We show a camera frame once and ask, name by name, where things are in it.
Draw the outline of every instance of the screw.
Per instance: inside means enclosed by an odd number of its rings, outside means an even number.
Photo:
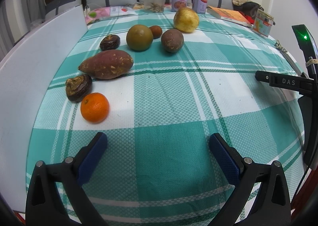
[[[281,166],[281,163],[280,163],[278,160],[275,160],[275,161],[274,161],[274,165],[275,165],[276,167],[280,167],[280,166]]]
[[[71,163],[71,162],[73,162],[73,160],[74,160],[74,158],[70,156],[70,157],[67,157],[64,161],[66,163]]]
[[[251,164],[253,162],[253,160],[249,157],[245,157],[244,158],[244,162],[247,163],[247,164]]]
[[[37,167],[41,167],[43,165],[43,161],[39,160],[35,165]]]

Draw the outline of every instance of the white board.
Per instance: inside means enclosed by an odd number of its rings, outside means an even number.
[[[15,211],[25,211],[26,157],[39,107],[86,31],[77,6],[34,29],[0,62],[0,192]]]

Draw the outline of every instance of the book cover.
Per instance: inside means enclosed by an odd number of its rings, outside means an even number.
[[[246,27],[252,27],[253,25],[238,11],[232,11],[227,9],[221,9],[209,6],[207,12],[217,19],[227,20]]]

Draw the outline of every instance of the green and white plaid cloth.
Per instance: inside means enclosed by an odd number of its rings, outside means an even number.
[[[254,77],[257,70],[296,75],[274,39],[205,14],[194,33],[184,34],[178,53],[165,52],[160,39],[134,52],[126,44],[131,26],[159,25],[166,31],[174,17],[167,10],[137,12],[90,25],[62,63],[32,131],[27,188],[38,160],[50,164],[74,156],[100,131],[109,147],[83,189],[110,225],[207,225],[233,191],[207,145],[219,132],[243,157],[258,163],[278,159],[292,197],[304,172],[299,95]],[[90,124],[80,104],[66,98],[65,81],[80,74],[80,63],[98,53],[110,33],[120,36],[119,49],[135,63],[120,78],[93,82],[93,92],[104,94],[111,110],[105,121]],[[247,216],[259,186],[239,220]],[[76,219],[60,184],[58,189]]]

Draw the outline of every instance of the checkered tablecloth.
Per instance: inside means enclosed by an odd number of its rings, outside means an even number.
[[[126,44],[131,26],[159,25],[165,31],[174,17],[169,11],[137,12],[90,25],[62,63],[32,131],[27,188],[36,161],[50,164],[74,156],[101,131],[109,148],[83,188],[110,225],[207,225],[233,191],[207,146],[209,136],[219,132],[243,157],[259,163],[278,159],[292,197],[304,171],[299,95],[254,77],[257,70],[296,75],[274,39],[205,14],[194,33],[184,33],[178,53],[165,52],[160,39],[134,52]],[[90,124],[80,104],[66,98],[65,81],[80,74],[80,63],[98,53],[110,33],[120,36],[119,49],[135,63],[120,78],[93,82],[93,92],[109,100],[110,113],[102,123]],[[76,219],[60,184],[58,189]]]

